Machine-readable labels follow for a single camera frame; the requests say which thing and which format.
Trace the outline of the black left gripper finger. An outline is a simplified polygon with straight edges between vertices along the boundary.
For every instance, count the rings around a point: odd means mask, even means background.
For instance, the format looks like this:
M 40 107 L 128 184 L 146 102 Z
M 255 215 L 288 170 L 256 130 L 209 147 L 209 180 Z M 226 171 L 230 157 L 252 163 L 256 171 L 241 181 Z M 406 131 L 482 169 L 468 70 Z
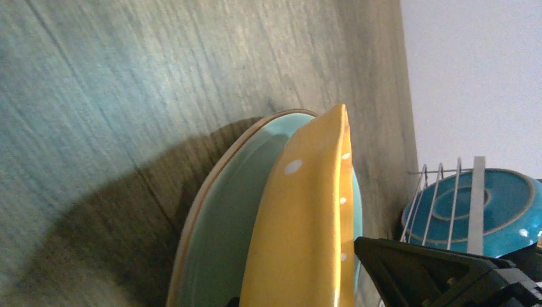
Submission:
M 226 307 L 239 307 L 239 304 L 240 304 L 240 298 L 239 297 L 232 297 Z

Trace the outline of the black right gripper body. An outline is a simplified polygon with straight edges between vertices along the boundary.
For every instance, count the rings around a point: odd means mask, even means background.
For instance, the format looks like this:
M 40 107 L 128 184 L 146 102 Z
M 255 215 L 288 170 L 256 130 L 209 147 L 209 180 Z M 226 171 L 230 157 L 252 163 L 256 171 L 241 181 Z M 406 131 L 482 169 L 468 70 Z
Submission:
M 429 248 L 460 272 L 431 306 L 541 306 L 541 287 L 509 260 Z

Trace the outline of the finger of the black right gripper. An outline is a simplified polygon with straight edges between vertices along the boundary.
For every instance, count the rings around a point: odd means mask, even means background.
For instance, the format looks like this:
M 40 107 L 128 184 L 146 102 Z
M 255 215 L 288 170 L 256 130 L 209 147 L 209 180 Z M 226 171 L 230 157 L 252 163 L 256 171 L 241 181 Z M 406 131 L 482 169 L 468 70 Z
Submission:
M 359 237 L 354 250 L 386 306 L 431 306 L 461 270 L 427 247 L 394 240 Z

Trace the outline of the pale green flower plate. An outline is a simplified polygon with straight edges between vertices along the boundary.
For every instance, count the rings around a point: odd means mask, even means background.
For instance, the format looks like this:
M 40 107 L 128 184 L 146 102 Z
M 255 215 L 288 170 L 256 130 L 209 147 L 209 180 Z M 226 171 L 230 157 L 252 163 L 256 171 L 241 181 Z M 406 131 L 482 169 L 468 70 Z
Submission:
M 168 306 L 226 306 L 232 297 L 240 298 L 252 232 L 270 173 L 292 135 L 317 116 L 292 109 L 263 118 L 219 159 L 185 220 Z M 362 235 L 362 202 L 354 169 L 352 182 L 355 241 Z M 355 256 L 355 292 L 359 270 Z

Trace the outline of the blue polka dot plate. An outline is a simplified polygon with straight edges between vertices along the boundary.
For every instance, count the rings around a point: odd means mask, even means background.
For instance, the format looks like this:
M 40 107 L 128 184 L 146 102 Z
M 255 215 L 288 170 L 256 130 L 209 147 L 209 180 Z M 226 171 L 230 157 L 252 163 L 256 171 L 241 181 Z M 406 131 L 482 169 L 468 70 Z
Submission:
M 541 182 L 508 169 L 485 171 L 485 191 L 490 199 L 484 207 L 483 254 L 498 258 L 534 245 L 541 236 Z M 460 221 L 453 239 L 465 235 L 469 217 Z M 453 244 L 465 252 L 464 242 Z

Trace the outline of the metal wire dish rack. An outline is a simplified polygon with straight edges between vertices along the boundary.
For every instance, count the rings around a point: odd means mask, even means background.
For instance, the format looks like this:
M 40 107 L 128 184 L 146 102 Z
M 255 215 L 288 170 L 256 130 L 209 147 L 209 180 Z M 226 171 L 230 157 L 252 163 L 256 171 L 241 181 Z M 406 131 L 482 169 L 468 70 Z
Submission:
M 474 213 L 475 219 L 468 224 L 475 230 L 483 231 L 483 210 L 490 196 L 485 191 L 486 157 L 475 156 L 473 167 L 462 168 L 461 158 L 456 168 L 445 170 L 443 164 L 436 171 L 429 171 L 427 165 L 417 172 L 419 176 L 414 198 L 406 207 L 400 219 L 400 242 L 416 243 L 421 246 L 451 249 L 453 244 L 464 242 L 473 245 L 476 253 L 483 251 L 483 234 L 468 233 L 460 239 L 453 239 L 459 222 Z

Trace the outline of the orange polka dot plate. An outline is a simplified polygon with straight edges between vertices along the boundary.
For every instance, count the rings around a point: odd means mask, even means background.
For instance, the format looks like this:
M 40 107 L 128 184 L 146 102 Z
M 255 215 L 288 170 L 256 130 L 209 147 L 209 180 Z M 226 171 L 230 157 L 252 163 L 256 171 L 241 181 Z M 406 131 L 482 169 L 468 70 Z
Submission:
M 261 199 L 241 306 L 353 306 L 354 197 L 343 104 L 299 128 Z

